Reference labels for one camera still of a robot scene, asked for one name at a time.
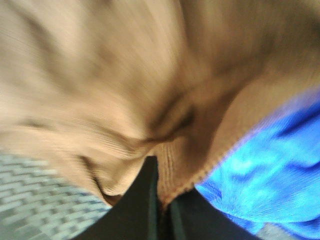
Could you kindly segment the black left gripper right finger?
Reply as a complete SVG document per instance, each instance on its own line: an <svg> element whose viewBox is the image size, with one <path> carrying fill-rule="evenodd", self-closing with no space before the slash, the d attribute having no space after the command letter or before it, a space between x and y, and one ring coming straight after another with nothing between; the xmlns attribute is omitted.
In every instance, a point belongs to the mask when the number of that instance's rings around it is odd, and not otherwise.
<svg viewBox="0 0 320 240"><path fill-rule="evenodd" d="M212 207L193 189L169 205L171 240L258 240Z"/></svg>

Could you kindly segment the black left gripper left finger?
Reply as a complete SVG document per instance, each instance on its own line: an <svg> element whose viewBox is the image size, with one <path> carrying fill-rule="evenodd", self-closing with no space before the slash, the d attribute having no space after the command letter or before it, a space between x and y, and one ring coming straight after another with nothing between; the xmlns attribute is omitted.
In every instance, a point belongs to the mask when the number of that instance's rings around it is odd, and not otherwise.
<svg viewBox="0 0 320 240"><path fill-rule="evenodd" d="M123 197L84 232L85 240L157 240L158 161L148 156Z"/></svg>

